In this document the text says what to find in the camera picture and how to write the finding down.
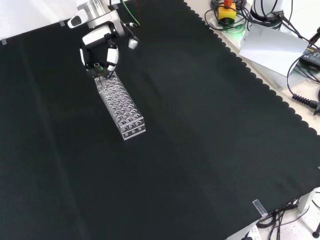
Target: green cable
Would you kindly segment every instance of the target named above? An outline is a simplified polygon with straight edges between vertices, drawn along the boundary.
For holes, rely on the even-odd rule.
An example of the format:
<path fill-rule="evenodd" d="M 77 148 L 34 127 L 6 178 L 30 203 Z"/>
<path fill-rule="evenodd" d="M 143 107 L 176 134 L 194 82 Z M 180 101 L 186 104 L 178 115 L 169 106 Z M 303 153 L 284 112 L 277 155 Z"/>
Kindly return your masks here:
<path fill-rule="evenodd" d="M 121 3 L 123 4 L 123 6 L 124 6 L 125 9 L 127 10 L 127 12 L 130 14 L 130 16 L 135 20 L 136 24 L 138 24 L 138 26 L 140 27 L 140 23 L 139 23 L 138 20 L 132 15 L 132 13 L 130 12 L 129 8 L 128 8 L 127 5 L 125 4 L 124 0 L 121 0 Z"/>

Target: black tablecloth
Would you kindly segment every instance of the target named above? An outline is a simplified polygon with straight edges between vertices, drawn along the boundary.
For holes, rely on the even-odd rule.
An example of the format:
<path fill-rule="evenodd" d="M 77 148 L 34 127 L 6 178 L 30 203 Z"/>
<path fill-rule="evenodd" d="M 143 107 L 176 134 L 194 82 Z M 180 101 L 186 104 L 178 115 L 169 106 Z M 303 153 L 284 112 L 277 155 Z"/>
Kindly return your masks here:
<path fill-rule="evenodd" d="M 116 42 L 146 124 L 128 141 L 82 67 L 86 26 L 0 47 L 0 239 L 223 240 L 260 218 L 252 201 L 320 185 L 313 129 L 181 0 L 136 3 L 140 46 Z"/>

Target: white paper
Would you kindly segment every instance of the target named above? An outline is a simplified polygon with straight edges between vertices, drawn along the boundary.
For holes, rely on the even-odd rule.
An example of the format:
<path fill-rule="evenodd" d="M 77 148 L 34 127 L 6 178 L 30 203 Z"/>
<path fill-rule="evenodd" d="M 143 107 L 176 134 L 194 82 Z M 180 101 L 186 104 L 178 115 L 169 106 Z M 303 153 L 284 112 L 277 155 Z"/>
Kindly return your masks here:
<path fill-rule="evenodd" d="M 239 55 L 287 76 L 291 64 L 307 46 L 307 41 L 293 35 L 254 24 Z"/>

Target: speckled floor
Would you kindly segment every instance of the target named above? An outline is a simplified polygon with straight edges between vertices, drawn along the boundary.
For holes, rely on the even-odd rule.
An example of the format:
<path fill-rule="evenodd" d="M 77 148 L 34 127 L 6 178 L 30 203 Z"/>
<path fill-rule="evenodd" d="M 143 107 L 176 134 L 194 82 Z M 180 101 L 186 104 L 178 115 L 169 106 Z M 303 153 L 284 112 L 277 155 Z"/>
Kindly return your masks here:
<path fill-rule="evenodd" d="M 314 202 L 320 206 L 320 194 L 316 194 L 313 198 Z M 301 214 L 298 209 L 286 211 L 282 223 L 288 223 L 297 219 Z M 310 204 L 309 211 L 299 220 L 281 227 L 281 240 L 314 240 L 312 233 L 317 229 L 320 223 L 320 210 L 313 204 Z M 271 227 L 258 229 L 262 240 L 268 239 Z M 276 240 L 277 232 L 274 231 L 271 240 Z"/>

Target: red button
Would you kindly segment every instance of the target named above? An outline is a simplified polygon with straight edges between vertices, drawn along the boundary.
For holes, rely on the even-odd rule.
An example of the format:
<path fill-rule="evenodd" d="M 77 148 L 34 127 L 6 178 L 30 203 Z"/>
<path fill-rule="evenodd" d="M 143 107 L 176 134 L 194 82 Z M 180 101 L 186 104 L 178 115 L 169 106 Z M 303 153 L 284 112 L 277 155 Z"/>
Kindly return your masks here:
<path fill-rule="evenodd" d="M 231 7 L 232 6 L 232 0 L 224 0 L 224 4 L 226 7 Z"/>

